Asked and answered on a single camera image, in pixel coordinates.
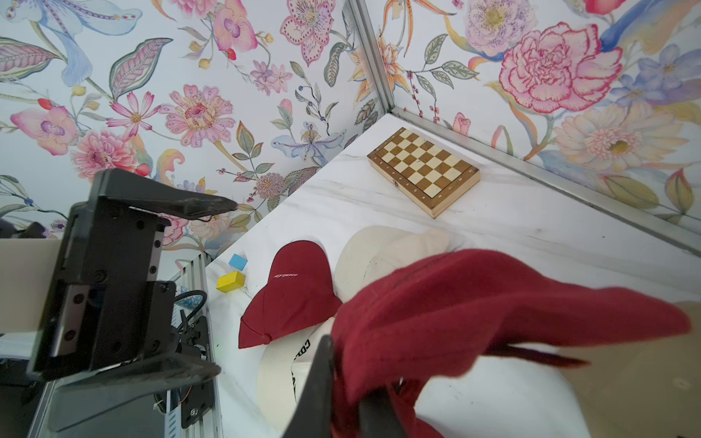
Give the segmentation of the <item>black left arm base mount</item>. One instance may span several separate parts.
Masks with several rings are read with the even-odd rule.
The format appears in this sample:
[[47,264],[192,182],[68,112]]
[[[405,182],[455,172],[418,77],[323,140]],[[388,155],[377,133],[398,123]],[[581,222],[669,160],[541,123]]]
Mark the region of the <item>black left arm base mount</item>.
[[[191,373],[202,372],[213,363],[208,319],[204,315],[206,301],[203,290],[187,290],[175,297],[179,309],[179,324],[171,330],[175,355],[185,360]],[[167,417],[168,434],[175,429],[186,431],[214,410],[214,381],[191,376],[184,386],[153,394],[153,401],[155,410]]]

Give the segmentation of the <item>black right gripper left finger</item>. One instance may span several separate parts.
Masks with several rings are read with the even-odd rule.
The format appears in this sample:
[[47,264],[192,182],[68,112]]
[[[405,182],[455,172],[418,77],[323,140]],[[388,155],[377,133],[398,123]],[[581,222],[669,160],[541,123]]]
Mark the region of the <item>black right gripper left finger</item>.
[[334,344],[324,335],[284,438],[332,438],[333,386]]

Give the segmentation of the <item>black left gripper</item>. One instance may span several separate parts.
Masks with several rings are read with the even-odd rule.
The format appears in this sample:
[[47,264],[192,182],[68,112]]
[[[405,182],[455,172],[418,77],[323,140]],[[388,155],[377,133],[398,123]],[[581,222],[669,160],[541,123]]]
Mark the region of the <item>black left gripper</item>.
[[157,278],[170,222],[155,214],[198,220],[235,212],[238,203],[122,169],[99,171],[89,200],[70,210],[27,375],[54,381],[136,362],[56,389],[47,416],[55,433],[184,386],[191,376],[210,380],[221,372],[212,363],[191,373],[184,359],[163,354],[175,286]]

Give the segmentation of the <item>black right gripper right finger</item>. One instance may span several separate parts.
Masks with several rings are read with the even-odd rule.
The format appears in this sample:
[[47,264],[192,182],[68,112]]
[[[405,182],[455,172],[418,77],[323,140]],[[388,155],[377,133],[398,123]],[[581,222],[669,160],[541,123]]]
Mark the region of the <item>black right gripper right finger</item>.
[[362,438],[407,438],[385,388],[373,390],[361,399],[359,423]]

